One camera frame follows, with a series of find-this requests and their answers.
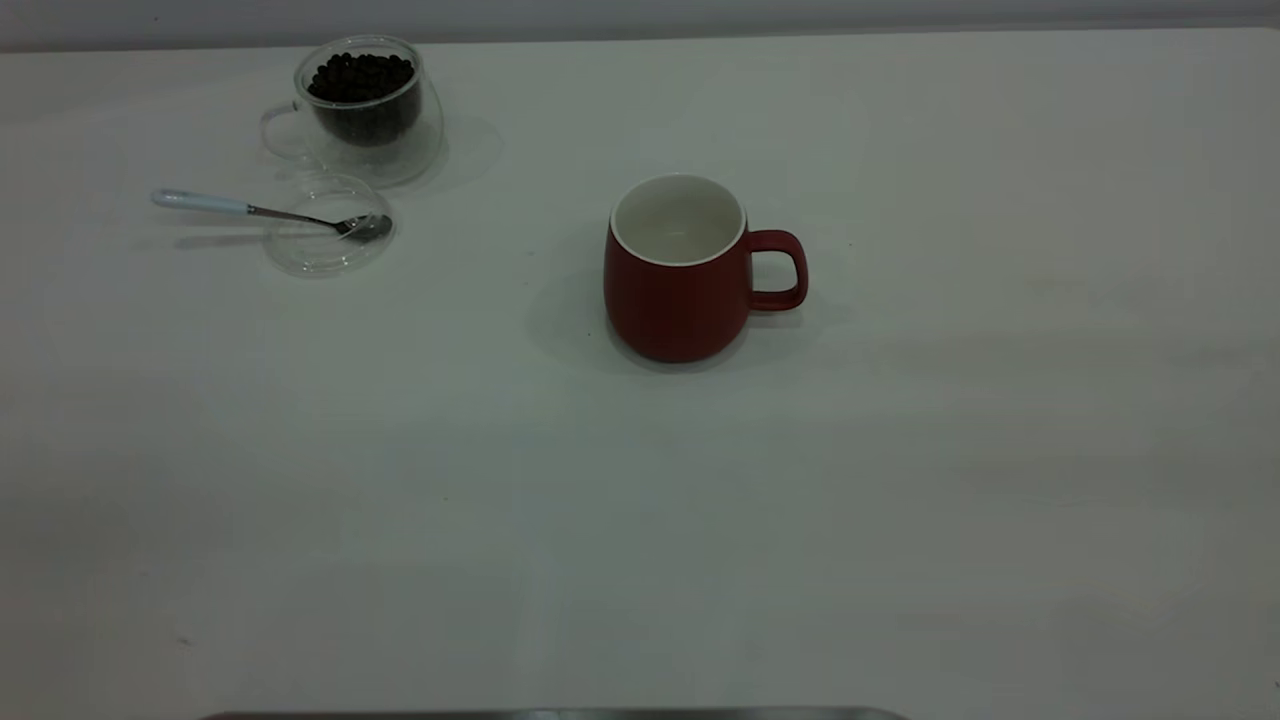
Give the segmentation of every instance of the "glass cup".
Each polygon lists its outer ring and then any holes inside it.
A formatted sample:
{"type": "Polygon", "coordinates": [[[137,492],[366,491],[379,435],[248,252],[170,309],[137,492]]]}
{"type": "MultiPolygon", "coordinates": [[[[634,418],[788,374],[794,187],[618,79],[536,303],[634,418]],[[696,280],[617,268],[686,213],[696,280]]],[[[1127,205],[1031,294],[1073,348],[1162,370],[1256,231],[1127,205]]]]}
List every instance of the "glass cup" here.
{"type": "Polygon", "coordinates": [[[296,100],[262,114],[260,129],[268,150],[296,161],[312,161],[325,170],[355,176],[374,187],[404,182],[425,170],[440,150],[444,115],[422,58],[412,45],[385,35],[355,35],[312,51],[293,73],[296,100]],[[334,55],[399,58],[412,64],[408,82],[390,95],[361,102],[321,100],[308,90],[320,67],[334,55]],[[271,140],[271,120],[297,113],[306,150],[271,140]]]}

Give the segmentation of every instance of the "glass cup handle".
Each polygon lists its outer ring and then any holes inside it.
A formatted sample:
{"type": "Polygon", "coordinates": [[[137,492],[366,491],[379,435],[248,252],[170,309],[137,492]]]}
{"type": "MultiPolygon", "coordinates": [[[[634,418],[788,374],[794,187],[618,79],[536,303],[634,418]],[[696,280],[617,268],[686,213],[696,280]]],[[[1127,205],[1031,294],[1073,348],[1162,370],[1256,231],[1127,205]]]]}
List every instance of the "glass cup handle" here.
{"type": "Polygon", "coordinates": [[[296,100],[291,100],[288,102],[280,102],[279,105],[270,108],[265,113],[262,113],[262,119],[259,120],[257,123],[257,132],[259,135],[262,136],[262,146],[270,150],[273,155],[278,155],[280,158],[284,158],[285,160],[302,160],[306,158],[306,152],[291,152],[288,150],[284,150],[279,145],[275,145],[274,142],[271,142],[271,138],[266,132],[266,128],[268,126],[271,124],[271,120],[274,120],[275,118],[297,111],[298,111],[298,102],[296,100]]]}

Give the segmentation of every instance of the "mug rim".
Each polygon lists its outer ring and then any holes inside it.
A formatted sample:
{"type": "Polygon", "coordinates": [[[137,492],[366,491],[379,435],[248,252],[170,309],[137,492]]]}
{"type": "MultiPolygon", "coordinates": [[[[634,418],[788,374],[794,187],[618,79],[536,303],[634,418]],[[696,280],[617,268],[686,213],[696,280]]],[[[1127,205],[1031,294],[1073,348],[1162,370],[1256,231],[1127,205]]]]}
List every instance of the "mug rim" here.
{"type": "Polygon", "coordinates": [[[708,178],[705,176],[699,176],[696,173],[678,173],[678,172],[664,173],[660,176],[653,176],[645,178],[635,183],[634,186],[627,188],[627,191],[623,192],[621,197],[618,197],[618,201],[613,204],[613,209],[609,211],[609,233],[613,236],[613,240],[617,241],[617,243],[622,247],[622,250],[626,250],[628,255],[643,263],[649,263],[650,265],[659,265],[663,268],[696,268],[698,265],[705,265],[707,263],[719,259],[730,250],[733,250],[733,247],[742,241],[742,236],[746,234],[746,208],[742,208],[742,201],[739,200],[737,196],[733,195],[733,192],[730,188],[724,187],[722,183],[713,181],[712,178],[708,178]],[[719,251],[716,252],[714,255],[710,255],[708,258],[701,258],[699,260],[691,260],[687,263],[666,263],[662,260],[655,260],[653,258],[646,258],[645,255],[636,252],[631,246],[626,243],[625,240],[622,240],[622,233],[618,231],[618,209],[622,208],[622,204],[626,202],[627,197],[631,197],[632,192],[640,190],[641,187],[649,183],[664,182],[675,178],[692,178],[696,181],[708,182],[723,190],[724,193],[728,195],[733,200],[733,204],[737,206],[737,218],[739,218],[737,233],[733,234],[733,240],[731,240],[727,245],[724,245],[724,247],[719,249],[719,251]]]}
{"type": "Polygon", "coordinates": [[[419,79],[422,77],[422,73],[424,73],[422,56],[419,55],[417,49],[410,45],[407,41],[390,35],[379,35],[379,33],[348,35],[347,37],[339,37],[338,40],[325,42],[320,47],[316,47],[315,50],[308,53],[307,56],[303,58],[301,63],[298,63],[298,68],[293,70],[293,88],[297,90],[298,95],[303,100],[306,100],[311,105],[315,105],[316,108],[325,108],[332,110],[360,110],[364,108],[372,108],[375,105],[381,105],[383,102],[394,100],[396,97],[399,97],[401,95],[408,92],[408,88],[417,85],[419,79]],[[394,45],[404,50],[404,54],[408,55],[410,61],[413,63],[413,77],[408,78],[408,82],[402,85],[399,90],[392,92],[390,95],[383,95],[381,97],[374,100],[361,100],[360,102],[334,102],[332,100],[321,100],[320,97],[311,95],[311,92],[307,90],[307,78],[302,77],[303,69],[307,67],[307,64],[310,64],[311,60],[316,59],[317,56],[325,53],[334,53],[334,50],[337,50],[335,54],[342,54],[340,47],[347,47],[357,42],[385,42],[388,45],[394,45]]]}

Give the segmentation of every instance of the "wall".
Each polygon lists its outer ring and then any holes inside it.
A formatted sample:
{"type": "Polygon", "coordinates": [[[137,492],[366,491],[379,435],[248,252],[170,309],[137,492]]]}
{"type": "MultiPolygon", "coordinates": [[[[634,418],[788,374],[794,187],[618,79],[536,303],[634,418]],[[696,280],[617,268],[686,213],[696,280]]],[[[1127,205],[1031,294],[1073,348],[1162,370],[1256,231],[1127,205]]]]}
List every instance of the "wall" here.
{"type": "Polygon", "coordinates": [[[751,35],[940,26],[1252,24],[1277,0],[0,0],[0,50],[751,35]]]}

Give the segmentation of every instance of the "spoon handle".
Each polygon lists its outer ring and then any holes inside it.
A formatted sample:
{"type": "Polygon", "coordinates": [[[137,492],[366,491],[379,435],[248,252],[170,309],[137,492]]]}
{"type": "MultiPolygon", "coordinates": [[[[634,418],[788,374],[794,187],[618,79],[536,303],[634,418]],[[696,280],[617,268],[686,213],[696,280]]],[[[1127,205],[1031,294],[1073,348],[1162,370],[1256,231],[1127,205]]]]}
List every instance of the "spoon handle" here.
{"type": "Polygon", "coordinates": [[[173,208],[175,210],[205,210],[225,215],[250,214],[250,204],[243,200],[230,200],[229,197],[215,197],[212,195],[201,195],[182,190],[156,190],[151,193],[151,201],[161,208],[173,208]]]}

